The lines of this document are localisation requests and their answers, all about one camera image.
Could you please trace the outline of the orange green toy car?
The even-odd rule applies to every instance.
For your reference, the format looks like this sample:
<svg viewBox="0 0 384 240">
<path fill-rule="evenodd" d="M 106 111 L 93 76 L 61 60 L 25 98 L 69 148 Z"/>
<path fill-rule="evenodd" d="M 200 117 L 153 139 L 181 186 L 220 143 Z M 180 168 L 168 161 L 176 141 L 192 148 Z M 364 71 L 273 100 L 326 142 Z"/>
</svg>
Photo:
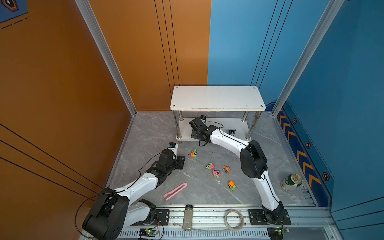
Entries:
<svg viewBox="0 0 384 240">
<path fill-rule="evenodd" d="M 192 158 L 197 157 L 197 150 L 196 150 L 196 149 L 192 150 L 192 152 L 191 152 L 191 157 L 192 157 Z"/>
</svg>

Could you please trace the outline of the orange green toy truck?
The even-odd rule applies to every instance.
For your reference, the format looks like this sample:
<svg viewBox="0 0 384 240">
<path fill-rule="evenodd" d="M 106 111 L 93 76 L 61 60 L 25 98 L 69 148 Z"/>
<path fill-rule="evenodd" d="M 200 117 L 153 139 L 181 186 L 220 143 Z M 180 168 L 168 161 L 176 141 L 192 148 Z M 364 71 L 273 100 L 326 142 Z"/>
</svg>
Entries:
<svg viewBox="0 0 384 240">
<path fill-rule="evenodd" d="M 237 189 L 236 184 L 233 181 L 229 181 L 229 188 L 234 192 Z"/>
</svg>

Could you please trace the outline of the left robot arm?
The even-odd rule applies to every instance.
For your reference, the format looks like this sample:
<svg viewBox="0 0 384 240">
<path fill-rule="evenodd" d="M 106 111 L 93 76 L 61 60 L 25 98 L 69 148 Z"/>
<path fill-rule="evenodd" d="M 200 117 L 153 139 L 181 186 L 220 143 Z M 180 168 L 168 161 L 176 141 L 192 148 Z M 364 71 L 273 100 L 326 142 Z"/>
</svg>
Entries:
<svg viewBox="0 0 384 240">
<path fill-rule="evenodd" d="M 178 144 L 169 143 L 159 160 L 137 180 L 115 190 L 105 188 L 83 221 L 82 228 L 97 240 L 115 240 L 125 227 L 154 221 L 156 205 L 141 197 L 159 187 L 174 170 L 182 170 L 185 157 L 177 154 Z"/>
</svg>

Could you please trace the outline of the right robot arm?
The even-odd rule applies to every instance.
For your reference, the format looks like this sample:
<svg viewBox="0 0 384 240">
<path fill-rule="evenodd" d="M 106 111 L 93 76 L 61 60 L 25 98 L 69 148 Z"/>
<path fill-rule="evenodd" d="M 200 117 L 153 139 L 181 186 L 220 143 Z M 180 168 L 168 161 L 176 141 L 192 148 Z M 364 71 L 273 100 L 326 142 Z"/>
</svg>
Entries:
<svg viewBox="0 0 384 240">
<path fill-rule="evenodd" d="M 217 126 L 207 126 L 200 118 L 193 119 L 189 124 L 194 139 L 221 146 L 240 158 L 243 173 L 253 180 L 261 197 L 263 221 L 269 225 L 281 224 L 285 208 L 271 184 L 268 161 L 260 144 L 255 140 L 247 142 L 238 139 Z"/>
</svg>

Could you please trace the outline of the white two-tier shelf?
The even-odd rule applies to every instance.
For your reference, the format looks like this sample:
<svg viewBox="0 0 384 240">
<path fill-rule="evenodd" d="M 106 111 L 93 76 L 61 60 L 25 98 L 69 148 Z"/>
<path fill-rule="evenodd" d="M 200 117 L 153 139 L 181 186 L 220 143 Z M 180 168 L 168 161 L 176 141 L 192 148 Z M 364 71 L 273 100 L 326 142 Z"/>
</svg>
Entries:
<svg viewBox="0 0 384 240">
<path fill-rule="evenodd" d="M 183 117 L 183 112 L 243 112 L 242 118 L 207 118 L 226 129 L 236 130 L 235 137 L 249 141 L 255 126 L 266 110 L 266 105 L 257 87 L 237 86 L 176 86 L 173 90 L 170 109 L 177 128 L 176 140 L 194 141 L 191 137 L 192 117 Z"/>
</svg>

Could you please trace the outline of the pink plastic tongs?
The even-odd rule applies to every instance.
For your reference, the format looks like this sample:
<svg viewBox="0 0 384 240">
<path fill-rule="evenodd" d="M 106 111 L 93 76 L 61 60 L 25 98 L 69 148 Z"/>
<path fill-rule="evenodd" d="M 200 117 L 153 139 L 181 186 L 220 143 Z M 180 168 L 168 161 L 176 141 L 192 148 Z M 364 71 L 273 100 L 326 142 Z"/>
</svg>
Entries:
<svg viewBox="0 0 384 240">
<path fill-rule="evenodd" d="M 168 200 L 172 199 L 174 196 L 176 196 L 183 189 L 185 189 L 187 186 L 188 186 L 187 183 L 183 183 L 183 184 L 179 185 L 178 187 L 176 187 L 175 189 L 173 189 L 172 191 L 164 194 L 163 198 L 165 199 L 165 201 L 168 201 Z"/>
</svg>

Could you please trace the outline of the clear plastic bottle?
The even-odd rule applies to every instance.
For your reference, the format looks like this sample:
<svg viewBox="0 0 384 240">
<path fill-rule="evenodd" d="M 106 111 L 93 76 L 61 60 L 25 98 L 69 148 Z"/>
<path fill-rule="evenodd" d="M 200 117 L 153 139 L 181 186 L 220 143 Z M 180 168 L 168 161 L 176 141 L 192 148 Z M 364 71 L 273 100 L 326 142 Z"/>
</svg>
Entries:
<svg viewBox="0 0 384 240">
<path fill-rule="evenodd" d="M 190 232 L 192 230 L 193 212 L 194 212 L 193 205 L 185 206 L 183 225 L 182 225 L 183 231 Z"/>
</svg>

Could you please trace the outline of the left circuit board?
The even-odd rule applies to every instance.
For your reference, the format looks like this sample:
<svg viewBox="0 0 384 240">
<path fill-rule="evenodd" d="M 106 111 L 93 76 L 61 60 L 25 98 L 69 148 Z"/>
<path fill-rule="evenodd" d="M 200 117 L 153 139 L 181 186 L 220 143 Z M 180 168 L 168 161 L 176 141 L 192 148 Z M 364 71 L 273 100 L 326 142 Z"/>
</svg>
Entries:
<svg viewBox="0 0 384 240">
<path fill-rule="evenodd" d="M 139 239 L 154 239 L 159 234 L 157 229 L 140 229 Z"/>
</svg>

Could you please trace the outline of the circuit board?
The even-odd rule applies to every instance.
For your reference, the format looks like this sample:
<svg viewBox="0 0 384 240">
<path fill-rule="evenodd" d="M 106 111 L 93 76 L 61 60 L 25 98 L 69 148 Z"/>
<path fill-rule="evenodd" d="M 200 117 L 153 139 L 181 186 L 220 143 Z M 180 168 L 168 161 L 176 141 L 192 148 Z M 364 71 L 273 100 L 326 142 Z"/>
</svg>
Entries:
<svg viewBox="0 0 384 240">
<path fill-rule="evenodd" d="M 157 229 L 140 229 L 139 239 L 154 239 L 159 234 Z"/>
<path fill-rule="evenodd" d="M 271 240 L 283 240 L 284 235 L 290 232 L 287 228 L 267 228 L 267 230 Z"/>
</svg>

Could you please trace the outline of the tape roll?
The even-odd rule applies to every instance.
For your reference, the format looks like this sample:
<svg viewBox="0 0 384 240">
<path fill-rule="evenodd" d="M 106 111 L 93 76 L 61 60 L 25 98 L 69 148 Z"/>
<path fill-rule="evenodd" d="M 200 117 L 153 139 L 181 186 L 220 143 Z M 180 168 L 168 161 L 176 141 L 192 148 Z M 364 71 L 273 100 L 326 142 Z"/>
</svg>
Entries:
<svg viewBox="0 0 384 240">
<path fill-rule="evenodd" d="M 282 182 L 281 187 L 285 191 L 293 191 L 302 185 L 302 178 L 298 174 L 290 174 Z"/>
</svg>

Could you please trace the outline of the right circuit board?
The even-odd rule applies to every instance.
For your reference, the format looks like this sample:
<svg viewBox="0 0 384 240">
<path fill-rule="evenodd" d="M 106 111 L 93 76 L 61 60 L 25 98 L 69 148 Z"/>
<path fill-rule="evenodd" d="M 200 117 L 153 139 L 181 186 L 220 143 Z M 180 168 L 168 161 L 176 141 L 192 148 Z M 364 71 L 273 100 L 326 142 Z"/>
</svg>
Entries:
<svg viewBox="0 0 384 240">
<path fill-rule="evenodd" d="M 267 230 L 271 240 L 283 240 L 284 235 L 290 232 L 287 228 L 267 228 Z"/>
</svg>

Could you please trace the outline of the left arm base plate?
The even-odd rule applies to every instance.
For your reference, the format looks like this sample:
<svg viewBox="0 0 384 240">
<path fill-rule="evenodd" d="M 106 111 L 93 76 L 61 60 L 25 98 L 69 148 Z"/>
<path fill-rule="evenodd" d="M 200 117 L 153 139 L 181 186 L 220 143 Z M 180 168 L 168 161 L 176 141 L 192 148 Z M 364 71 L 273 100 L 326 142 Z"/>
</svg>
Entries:
<svg viewBox="0 0 384 240">
<path fill-rule="evenodd" d="M 148 217 L 144 221 L 137 222 L 133 226 L 155 226 L 158 223 L 163 226 L 169 224 L 170 210 L 156 209 L 151 210 Z"/>
</svg>

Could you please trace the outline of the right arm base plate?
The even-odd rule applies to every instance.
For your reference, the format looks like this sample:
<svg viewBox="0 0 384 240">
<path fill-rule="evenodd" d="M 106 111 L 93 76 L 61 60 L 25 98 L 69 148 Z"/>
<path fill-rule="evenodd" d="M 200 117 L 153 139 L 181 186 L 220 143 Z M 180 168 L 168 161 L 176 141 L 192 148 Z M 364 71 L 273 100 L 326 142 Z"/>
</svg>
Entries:
<svg viewBox="0 0 384 240">
<path fill-rule="evenodd" d="M 276 223 L 268 223 L 266 217 L 263 214 L 262 209 L 249 209 L 249 218 L 250 223 L 252 226 L 290 226 L 292 224 L 291 218 L 289 216 L 289 213 L 287 210 L 284 210 L 284 213 L 280 220 L 278 220 Z"/>
</svg>

